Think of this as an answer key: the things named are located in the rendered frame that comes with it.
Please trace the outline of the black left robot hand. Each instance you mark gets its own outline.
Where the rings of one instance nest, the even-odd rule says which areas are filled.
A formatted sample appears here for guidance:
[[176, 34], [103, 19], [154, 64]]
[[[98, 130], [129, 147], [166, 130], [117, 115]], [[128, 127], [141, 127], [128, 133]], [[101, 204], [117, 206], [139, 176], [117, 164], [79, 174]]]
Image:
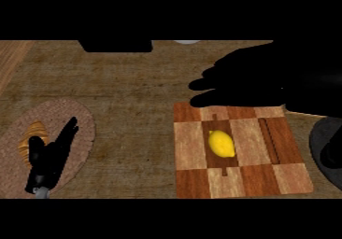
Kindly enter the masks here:
[[41, 189], [51, 190], [54, 188], [69, 158], [76, 131], [76, 118], [70, 118], [57, 138], [48, 145], [44, 145], [44, 141], [38, 136], [29, 138], [29, 163], [32, 169], [24, 187], [27, 193], [35, 194]]

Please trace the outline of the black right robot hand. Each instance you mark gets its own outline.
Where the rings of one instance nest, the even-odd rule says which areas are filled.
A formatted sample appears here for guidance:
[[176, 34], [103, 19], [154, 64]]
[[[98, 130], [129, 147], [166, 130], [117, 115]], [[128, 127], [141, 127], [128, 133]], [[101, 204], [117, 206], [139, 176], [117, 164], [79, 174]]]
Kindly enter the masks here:
[[188, 83], [190, 105], [282, 106], [342, 118], [342, 42], [272, 41], [235, 49]]

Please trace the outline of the brown wicker basket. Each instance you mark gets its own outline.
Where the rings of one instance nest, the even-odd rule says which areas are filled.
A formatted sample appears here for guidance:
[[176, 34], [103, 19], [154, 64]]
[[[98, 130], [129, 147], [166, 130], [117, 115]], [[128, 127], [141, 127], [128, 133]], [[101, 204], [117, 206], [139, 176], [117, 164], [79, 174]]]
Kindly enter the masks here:
[[92, 150], [95, 123], [88, 108], [72, 99], [60, 98], [47, 101], [20, 115], [0, 134], [0, 195], [4, 198], [29, 199], [33, 197], [30, 193], [24, 192], [30, 169], [18, 154], [18, 142], [29, 126], [39, 121], [48, 140], [52, 141], [70, 118], [76, 118], [77, 131], [61, 175], [51, 190], [55, 192], [75, 178]]

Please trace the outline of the checkered wooden cutting board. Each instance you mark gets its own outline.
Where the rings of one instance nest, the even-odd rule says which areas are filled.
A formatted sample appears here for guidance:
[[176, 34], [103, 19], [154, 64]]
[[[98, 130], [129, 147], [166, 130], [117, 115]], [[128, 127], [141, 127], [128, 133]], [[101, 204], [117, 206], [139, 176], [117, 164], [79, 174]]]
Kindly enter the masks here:
[[[234, 155], [215, 155], [209, 133], [232, 139]], [[312, 192], [309, 173], [282, 109], [173, 104], [176, 196], [253, 197]]]

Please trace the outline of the yellow lemon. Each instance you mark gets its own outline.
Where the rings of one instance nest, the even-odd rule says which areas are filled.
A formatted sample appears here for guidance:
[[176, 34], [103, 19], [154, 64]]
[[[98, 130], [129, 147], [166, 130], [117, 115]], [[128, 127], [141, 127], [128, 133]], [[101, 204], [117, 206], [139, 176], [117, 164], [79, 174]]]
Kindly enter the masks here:
[[231, 158], [235, 155], [232, 140], [225, 132], [219, 130], [209, 132], [207, 145], [219, 157]]

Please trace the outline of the golden croissant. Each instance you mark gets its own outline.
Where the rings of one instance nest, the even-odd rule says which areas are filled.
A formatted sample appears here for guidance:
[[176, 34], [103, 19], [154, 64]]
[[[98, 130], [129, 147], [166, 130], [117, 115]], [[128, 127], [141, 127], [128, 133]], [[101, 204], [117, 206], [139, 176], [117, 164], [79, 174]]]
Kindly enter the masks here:
[[18, 155], [27, 167], [32, 167], [29, 163], [29, 138], [32, 136], [38, 136], [44, 144], [48, 144], [48, 132], [42, 122], [38, 119], [29, 125], [17, 145]]

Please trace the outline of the black appliance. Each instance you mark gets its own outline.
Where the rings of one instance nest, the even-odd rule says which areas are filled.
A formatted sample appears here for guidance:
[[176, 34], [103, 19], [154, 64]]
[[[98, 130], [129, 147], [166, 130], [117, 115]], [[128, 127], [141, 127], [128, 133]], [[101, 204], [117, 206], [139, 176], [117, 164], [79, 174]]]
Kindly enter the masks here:
[[86, 52], [150, 52], [153, 49], [150, 40], [89, 39], [77, 43]]

